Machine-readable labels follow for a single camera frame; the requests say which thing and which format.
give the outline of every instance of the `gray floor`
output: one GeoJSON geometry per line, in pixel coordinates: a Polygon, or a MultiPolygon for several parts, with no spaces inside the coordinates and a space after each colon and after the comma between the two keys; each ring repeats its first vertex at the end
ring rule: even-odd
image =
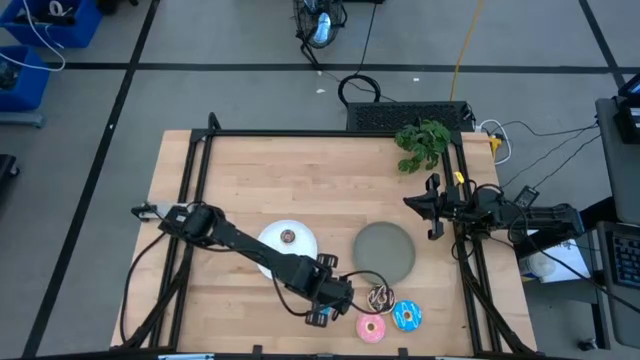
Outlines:
{"type": "MultiPolygon", "coordinates": [[[[127,63],[150,3],[141,0],[137,8],[123,3],[116,16],[103,20],[89,48],[63,54],[72,62],[127,63]]],[[[141,62],[306,62],[293,37],[290,0],[185,3],[161,0],[141,62]]],[[[607,65],[577,0],[485,3],[463,64],[607,65]]],[[[634,24],[640,4],[589,4],[618,64],[638,66],[640,48],[631,44],[637,43],[634,24]]],[[[318,53],[322,62],[360,61],[372,6],[346,6],[348,26],[318,53]]],[[[455,64],[474,6],[469,0],[387,0],[378,8],[366,62],[455,64]]],[[[0,44],[14,43],[0,33],[0,44]]],[[[55,61],[47,51],[40,54],[55,61]]],[[[447,99],[452,78],[451,73],[433,72],[367,74],[385,95],[399,101],[447,99]]],[[[47,117],[47,126],[0,127],[0,153],[18,156],[23,170],[0,211],[0,358],[22,354],[123,75],[115,70],[52,74],[38,110],[47,117]]],[[[107,348],[139,226],[128,210],[145,199],[163,131],[204,126],[210,111],[225,128],[343,129],[346,111],[336,88],[327,74],[314,71],[137,71],[39,355],[107,348]]],[[[594,101],[613,95],[616,84],[610,74],[463,73],[457,88],[457,99],[468,101],[478,119],[521,120],[550,132],[593,123],[594,101]]],[[[354,89],[347,96],[371,98],[354,89]]],[[[507,130],[514,153],[498,167],[503,183],[567,138],[536,138],[517,125],[507,130]]],[[[507,194],[514,196],[523,185],[538,182],[596,134],[590,130],[568,143],[514,181],[507,194]]],[[[540,190],[540,204],[569,202],[578,208],[609,195],[601,144],[587,146],[540,190]]],[[[575,341],[593,335],[589,308],[558,300],[544,289],[526,291],[542,351],[588,359],[640,356],[640,351],[617,344],[612,352],[581,353],[575,341]]]]}

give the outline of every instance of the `white plate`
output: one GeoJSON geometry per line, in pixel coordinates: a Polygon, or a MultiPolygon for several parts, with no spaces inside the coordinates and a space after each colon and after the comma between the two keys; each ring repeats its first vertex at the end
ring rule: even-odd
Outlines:
{"type": "MultiPolygon", "coordinates": [[[[270,224],[262,230],[258,240],[282,254],[306,255],[314,260],[318,257],[318,242],[313,233],[303,223],[295,220],[280,220],[270,224]],[[287,244],[280,239],[285,230],[294,232],[293,242],[287,244]]],[[[258,269],[271,279],[271,270],[261,265],[258,265],[258,269]]]]}

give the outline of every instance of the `pink donut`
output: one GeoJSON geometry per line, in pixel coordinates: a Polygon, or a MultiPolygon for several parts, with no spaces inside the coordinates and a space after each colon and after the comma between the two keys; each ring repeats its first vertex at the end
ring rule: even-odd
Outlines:
{"type": "Polygon", "coordinates": [[[384,337],[384,319],[380,315],[360,314],[356,323],[356,331],[360,339],[367,344],[375,344],[384,337]]]}

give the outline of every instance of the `green plant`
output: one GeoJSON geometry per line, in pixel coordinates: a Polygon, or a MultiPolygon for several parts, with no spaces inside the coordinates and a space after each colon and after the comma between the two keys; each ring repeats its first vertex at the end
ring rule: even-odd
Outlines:
{"type": "Polygon", "coordinates": [[[440,154],[447,149],[450,140],[449,130],[437,121],[422,120],[420,126],[405,126],[396,133],[395,142],[412,155],[398,162],[398,170],[412,174],[418,171],[425,160],[425,169],[433,169],[438,165],[440,154]]]}

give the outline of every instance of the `wooden tabletop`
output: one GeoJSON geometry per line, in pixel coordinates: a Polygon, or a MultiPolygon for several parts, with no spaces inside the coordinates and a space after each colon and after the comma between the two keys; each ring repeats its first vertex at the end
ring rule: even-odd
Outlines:
{"type": "MultiPolygon", "coordinates": [[[[177,199],[189,134],[165,132],[148,196],[152,203],[177,199]]],[[[471,178],[478,184],[497,183],[487,137],[463,134],[463,140],[471,178]]],[[[450,255],[453,229],[445,223],[442,238],[427,239],[430,222],[422,221],[402,198],[423,194],[430,173],[399,174],[396,164],[402,156],[392,139],[219,137],[213,142],[204,200],[222,208],[231,222],[254,237],[277,220],[306,224],[318,240],[319,251],[339,257],[337,274],[354,270],[352,242],[360,229],[376,221],[398,224],[413,238],[417,259],[394,290],[398,299],[413,300],[422,308],[418,330],[403,333],[386,315],[385,338],[375,345],[365,344],[356,335],[358,312],[353,308],[325,329],[305,325],[302,318],[286,312],[273,283],[255,264],[238,254],[196,251],[179,350],[247,353],[260,344],[265,353],[395,355],[399,347],[406,347],[413,355],[471,355],[462,280],[450,255]]],[[[195,164],[189,199],[199,156],[195,164]]],[[[442,174],[442,167],[435,171],[442,174]]],[[[157,237],[157,225],[153,221],[141,225],[134,256],[157,237]]],[[[126,316],[129,336],[155,304],[167,245],[164,240],[149,251],[133,275],[126,316]]],[[[496,307],[522,341],[535,348],[513,250],[494,241],[486,241],[484,249],[496,307]]],[[[361,278],[352,279],[355,301],[366,307],[370,285],[361,278]]],[[[295,295],[285,298],[298,311],[309,309],[309,303],[295,295]]],[[[477,308],[484,324],[478,303],[477,308]]],[[[169,306],[165,330],[172,312],[169,306]]],[[[489,349],[484,326],[481,333],[489,349]]],[[[168,338],[168,331],[163,331],[162,338],[168,338]]],[[[116,330],[113,344],[119,343],[116,330]]]]}

